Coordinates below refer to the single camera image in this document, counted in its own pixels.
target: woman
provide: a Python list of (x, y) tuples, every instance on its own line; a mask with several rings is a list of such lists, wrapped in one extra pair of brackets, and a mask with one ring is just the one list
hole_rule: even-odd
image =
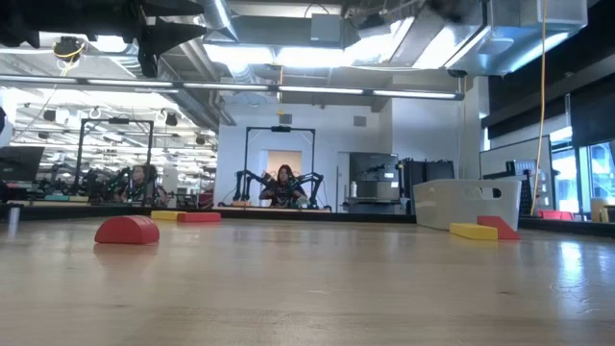
[(271, 206), (275, 208), (292, 208), (296, 205), (308, 203), (306, 192), (299, 186), (292, 186), (294, 180), (292, 169), (288, 164), (283, 164), (278, 170), (276, 184), (265, 189), (258, 197), (261, 200), (271, 200)]
[(133, 201), (142, 201), (143, 195), (146, 195), (145, 204), (150, 206), (166, 206), (168, 196), (166, 191), (160, 186), (156, 186), (156, 177), (158, 173), (154, 165), (150, 165), (149, 183), (145, 184), (145, 166), (136, 165), (133, 167), (133, 189), (131, 191), (131, 199)]

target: metal frame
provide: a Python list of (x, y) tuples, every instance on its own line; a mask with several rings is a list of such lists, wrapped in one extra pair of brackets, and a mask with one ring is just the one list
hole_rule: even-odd
[[(148, 124), (150, 126), (150, 132), (148, 135), (147, 141), (147, 161), (145, 162), (145, 167), (150, 166), (150, 161), (152, 159), (152, 146), (154, 145), (154, 121), (153, 120), (132, 120), (132, 119), (123, 119), (123, 118), (110, 118), (110, 119), (81, 119), (81, 130), (79, 132), (79, 149), (77, 150), (77, 164), (75, 166), (75, 182), (73, 183), (73, 188), (77, 188), (79, 185), (79, 176), (81, 175), (81, 158), (82, 153), (84, 151), (84, 138), (86, 137), (86, 124), (87, 123), (110, 123), (110, 124), (122, 124), (127, 125), (130, 123), (140, 123), (140, 124)], [(150, 180), (150, 170), (145, 169), (145, 182), (148, 184)], [(143, 201), (141, 201), (141, 205), (145, 207), (145, 195), (143, 196)]]
[[(243, 171), (247, 171), (248, 170), (248, 143), (249, 143), (249, 139), (250, 139), (250, 132), (252, 130), (268, 130), (271, 132), (278, 132), (278, 133), (282, 133), (283, 131), (276, 131), (276, 129), (285, 129), (284, 132), (293, 132), (293, 131), (300, 131), (300, 132), (310, 132), (311, 136), (312, 136), (312, 140), (311, 140), (311, 171), (314, 171), (314, 153), (315, 153), (315, 149), (316, 149), (316, 130), (315, 129), (302, 129), (302, 128), (291, 128), (291, 127), (279, 127), (279, 126), (272, 126), (272, 127), (260, 127), (260, 126), (248, 126), (246, 128), (246, 143), (245, 143), (245, 148), (243, 149)], [(246, 184), (246, 176), (243, 177), (243, 184)], [(311, 189), (314, 189), (314, 182), (311, 183)]]

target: robotic arm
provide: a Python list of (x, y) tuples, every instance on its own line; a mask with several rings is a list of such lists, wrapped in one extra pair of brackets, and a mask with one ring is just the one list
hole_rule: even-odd
[[(235, 194), (233, 196), (234, 201), (248, 201), (250, 200), (250, 183), (255, 180), (259, 184), (265, 185), (266, 188), (272, 187), (276, 183), (276, 181), (269, 174), (265, 174), (264, 177), (260, 177), (249, 170), (241, 170), (235, 173), (237, 177), (237, 185), (235, 187)], [(241, 181), (246, 180), (246, 184), (241, 188)], [(318, 208), (317, 196), (318, 196), (318, 188), (322, 184), (324, 176), (315, 172), (307, 173), (298, 177), (295, 177), (290, 181), (290, 188), (294, 189), (297, 186), (303, 185), (305, 183), (314, 183), (314, 187), (309, 196), (309, 205), (308, 207), (311, 209)]]
[[(259, 184), (265, 185), (265, 187), (270, 187), (273, 178), (269, 174), (265, 174), (264, 177), (259, 177), (249, 170), (238, 171), (235, 173), (237, 177), (237, 186), (235, 188), (235, 194), (233, 196), (234, 201), (248, 201), (250, 200), (250, 183), (255, 180)], [(246, 184), (241, 189), (241, 181), (243, 177), (246, 176)]]
[(320, 188), (320, 185), (323, 182), (323, 179), (324, 179), (323, 175), (318, 174), (316, 172), (311, 172), (311, 173), (307, 173), (304, 175), (300, 175), (299, 177), (296, 177), (295, 179), (290, 181), (290, 183), (291, 183), (292, 188), (295, 188), (296, 186), (300, 186), (305, 183), (314, 182), (314, 188), (312, 189), (311, 194), (309, 196), (309, 207), (311, 209), (317, 209), (318, 202), (316, 201), (316, 198), (318, 196), (318, 188)]

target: hanging cable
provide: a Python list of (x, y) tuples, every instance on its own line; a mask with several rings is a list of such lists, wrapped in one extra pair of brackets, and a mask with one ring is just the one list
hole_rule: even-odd
[[(68, 66), (66, 67), (65, 70), (63, 70), (60, 74), (60, 77), (66, 77), (66, 74), (68, 74), (68, 71), (71, 70), (72, 65), (73, 65), (73, 59), (75, 58), (75, 56), (72, 56), (70, 58), (70, 62), (68, 63)], [(26, 126), (26, 128), (20, 132), (19, 134), (17, 134), (17, 136), (13, 137), (11, 139), (11, 141), (17, 140), (19, 139), (23, 134), (27, 133), (28, 130), (30, 129), (30, 127), (32, 127), (32, 124), (35, 123), (35, 121), (37, 121), (40, 116), (42, 115), (42, 113), (45, 111), (45, 109), (47, 108), (47, 105), (49, 105), (49, 102), (51, 102), (51, 99), (54, 97), (54, 95), (56, 94), (56, 91), (58, 90), (58, 85), (54, 85), (53, 89), (51, 90), (51, 94), (49, 95), (49, 97), (47, 97), (47, 100), (45, 101), (45, 103), (42, 105), (42, 107), (40, 108), (40, 110), (38, 111), (37, 116), (35, 116), (32, 121), (30, 121), (30, 123), (28, 123), (28, 125)]]
[(530, 215), (534, 215), (536, 208), (536, 195), (538, 194), (538, 172), (540, 171), (540, 153), (542, 152), (542, 134), (545, 129), (545, 94), (546, 94), (546, 75), (547, 75), (547, 52), (545, 42), (547, 41), (547, 0), (542, 1), (542, 70), (540, 75), (540, 133), (538, 136), (538, 154), (536, 157), (536, 174), (534, 175), (534, 191), (531, 199)]

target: white bin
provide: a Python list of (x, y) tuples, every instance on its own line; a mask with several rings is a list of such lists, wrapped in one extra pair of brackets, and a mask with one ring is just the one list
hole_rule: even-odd
[[(494, 198), (494, 189), (500, 197)], [(521, 182), (435, 180), (414, 186), (416, 222), (439, 230), (451, 223), (477, 223), (478, 216), (500, 216), (517, 231)]]

